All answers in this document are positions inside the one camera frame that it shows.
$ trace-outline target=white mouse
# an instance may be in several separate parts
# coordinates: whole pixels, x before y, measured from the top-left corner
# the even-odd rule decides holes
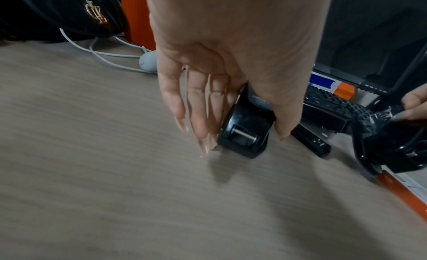
[[[157,54],[156,51],[150,51],[144,53],[144,55],[139,58],[139,66],[141,69],[150,73],[157,73]]]

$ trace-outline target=white cable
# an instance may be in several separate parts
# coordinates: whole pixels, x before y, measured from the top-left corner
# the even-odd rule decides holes
[[[142,51],[144,51],[144,53],[147,53],[147,52],[150,52],[151,50],[149,50],[149,49],[146,49],[144,46],[139,46],[139,45],[135,45],[135,44],[131,44],[131,43],[128,43],[128,42],[126,42],[125,40],[122,40],[122,39],[120,39],[119,37],[117,37],[117,36],[115,36],[114,37],[117,41],[119,41],[119,42],[121,42],[121,43],[123,43],[123,44],[126,44],[126,45],[128,45],[128,46],[131,46],[131,47],[133,47],[133,48],[139,48],[139,49],[142,49]]]
[[[130,68],[130,67],[126,67],[126,66],[122,66],[122,65],[118,65],[118,64],[115,64],[115,63],[112,63],[111,61],[109,61],[109,60],[106,60],[106,59],[104,59],[103,57],[101,57],[96,51],[94,51],[93,50],[93,46],[95,45],[95,43],[98,41],[98,37],[95,37],[95,39],[93,39],[93,41],[92,41],[92,43],[90,44],[90,46],[89,46],[89,51],[92,53],[92,54],[94,54],[98,59],[100,59],[101,61],[103,61],[103,62],[105,62],[105,63],[107,63],[107,64],[109,64],[109,65],[111,65],[111,66],[114,66],[114,67],[117,67],[117,68],[121,68],[121,69],[125,69],[125,70],[128,70],[128,71],[132,71],[132,72],[144,72],[144,73],[149,73],[149,74],[157,74],[157,73],[153,73],[153,72],[148,72],[148,71],[144,71],[144,70],[141,70],[141,69],[135,69],[135,68]]]
[[[139,55],[139,56],[136,56],[136,55],[122,55],[122,54],[112,54],[112,53],[105,53],[105,52],[100,52],[100,51],[90,51],[89,49],[87,49],[87,48],[84,48],[84,47],[81,47],[81,46],[79,46],[78,44],[76,44],[76,43],[74,43],[73,41],[71,41],[71,39],[70,38],[68,38],[68,36],[65,34],[65,32],[64,32],[64,30],[63,29],[59,29],[60,31],[61,31],[61,33],[62,33],[62,35],[64,36],[64,38],[68,41],[68,42],[70,42],[73,46],[75,46],[75,47],[77,47],[78,49],[81,49],[81,50],[83,50],[83,51],[86,51],[86,52],[92,52],[92,53],[96,53],[96,54],[98,54],[98,55],[104,55],[104,56],[111,56],[111,57],[121,57],[121,58],[131,58],[131,59],[139,59],[139,58],[141,58],[141,55]]]

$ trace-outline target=hand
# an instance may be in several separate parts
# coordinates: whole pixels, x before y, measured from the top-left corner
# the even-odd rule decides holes
[[[329,2],[148,0],[163,100],[187,132],[180,91],[186,66],[189,120],[203,154],[216,145],[247,81],[272,106],[279,136],[289,136],[301,119]]]
[[[395,115],[393,121],[427,120],[427,84],[407,93],[402,104],[405,111]]]

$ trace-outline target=orange object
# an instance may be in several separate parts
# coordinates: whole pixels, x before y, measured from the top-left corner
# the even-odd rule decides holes
[[[128,20],[128,26],[125,29],[126,40],[149,50],[155,50],[156,42],[150,26],[147,0],[121,0],[121,5]]]
[[[427,190],[424,187],[406,174],[387,171],[379,175],[377,180],[427,221]]]
[[[334,94],[350,101],[356,94],[356,87],[343,82],[337,87]]]

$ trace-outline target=orange box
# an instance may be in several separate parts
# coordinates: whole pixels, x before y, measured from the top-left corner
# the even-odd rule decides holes
[[[128,42],[156,50],[153,31],[150,26],[150,11],[147,0],[121,0],[123,11],[128,20],[125,38]]]

